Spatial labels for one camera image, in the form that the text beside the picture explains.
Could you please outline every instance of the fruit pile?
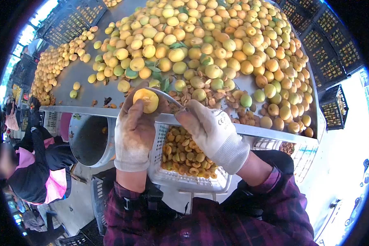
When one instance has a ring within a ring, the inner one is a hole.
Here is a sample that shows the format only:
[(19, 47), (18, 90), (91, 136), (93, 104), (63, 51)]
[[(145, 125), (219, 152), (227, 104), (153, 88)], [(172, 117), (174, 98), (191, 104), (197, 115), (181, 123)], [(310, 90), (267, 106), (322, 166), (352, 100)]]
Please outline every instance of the fruit pile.
[(120, 3), (122, 0), (103, 0), (103, 2), (105, 3), (105, 5), (107, 7), (113, 7), (116, 6), (116, 4)]
[(286, 153), (287, 155), (292, 155), (295, 150), (295, 145), (291, 142), (282, 142), (282, 144), (279, 146), (279, 150)]
[(215, 172), (218, 166), (205, 156), (183, 127), (170, 128), (162, 151), (161, 167), (165, 170), (206, 179), (217, 178)]
[(75, 61), (78, 57), (85, 63), (90, 61), (90, 54), (83, 49), (86, 45), (84, 41), (92, 40), (93, 32), (97, 30), (97, 26), (91, 27), (90, 31), (84, 31), (82, 35), (75, 37), (68, 44), (62, 44), (58, 48), (50, 46), (42, 52), (29, 96), (37, 97), (41, 105), (54, 105), (55, 98), (49, 92), (57, 85), (55, 78), (69, 65), (70, 61)]
[[(293, 134), (308, 128), (305, 135), (313, 137), (306, 113), (313, 102), (309, 57), (271, 3), (149, 0), (105, 33), (110, 37), (94, 43), (104, 54), (95, 58), (89, 83), (120, 76), (118, 90), (128, 95), (131, 80), (140, 77), (182, 105), (190, 99), (209, 108), (225, 104), (238, 113), (235, 123)], [(259, 89), (252, 95), (237, 88), (239, 72), (255, 78)], [(247, 113), (256, 112), (253, 102), (266, 102), (262, 118)]]

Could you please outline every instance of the apricot flesh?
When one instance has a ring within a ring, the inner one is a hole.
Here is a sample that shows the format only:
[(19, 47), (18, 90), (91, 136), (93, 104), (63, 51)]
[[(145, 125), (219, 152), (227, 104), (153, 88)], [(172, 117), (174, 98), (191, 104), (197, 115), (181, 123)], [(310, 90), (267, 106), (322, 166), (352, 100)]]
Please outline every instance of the apricot flesh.
[(158, 96), (153, 91), (149, 91), (148, 89), (142, 88), (135, 92), (133, 97), (133, 104), (141, 99), (144, 105), (144, 113), (150, 114), (156, 111), (158, 107)]

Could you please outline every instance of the plaid shirt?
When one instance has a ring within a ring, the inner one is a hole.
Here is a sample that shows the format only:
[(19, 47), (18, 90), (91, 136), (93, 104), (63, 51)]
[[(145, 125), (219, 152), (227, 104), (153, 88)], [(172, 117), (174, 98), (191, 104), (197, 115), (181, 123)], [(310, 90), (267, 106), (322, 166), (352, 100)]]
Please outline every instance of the plaid shirt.
[(115, 182), (105, 210), (108, 228), (104, 245), (317, 246), (305, 212), (305, 195), (300, 193), (292, 175), (281, 175), (274, 167), (269, 178), (263, 184), (251, 187), (250, 191), (273, 194), (266, 196), (263, 220), (227, 213), (212, 200), (194, 198), (192, 214), (173, 220), (157, 233), (147, 229), (146, 205), (127, 211), (119, 202), (123, 197), (137, 199), (140, 193), (124, 189)]

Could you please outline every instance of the gloved hand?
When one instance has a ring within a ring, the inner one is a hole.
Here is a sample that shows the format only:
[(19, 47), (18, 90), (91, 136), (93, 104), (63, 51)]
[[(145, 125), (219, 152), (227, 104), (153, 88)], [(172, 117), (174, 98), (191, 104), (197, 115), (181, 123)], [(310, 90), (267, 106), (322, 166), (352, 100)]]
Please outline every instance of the gloved hand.
[(236, 174), (245, 163), (250, 145), (236, 134), (230, 117), (220, 109), (209, 109), (196, 100), (186, 104), (186, 110), (175, 115), (179, 123), (192, 135), (205, 155), (222, 166), (229, 174)]
[(40, 106), (41, 106), (40, 101), (35, 96), (31, 96), (30, 97), (30, 111), (38, 112), (40, 110)]
[(135, 92), (147, 86), (148, 82), (145, 81), (127, 96), (116, 119), (114, 164), (121, 171), (139, 172), (148, 169), (148, 155), (156, 135), (155, 117), (168, 106), (166, 100), (159, 98), (157, 110), (145, 114), (141, 99), (133, 105)]

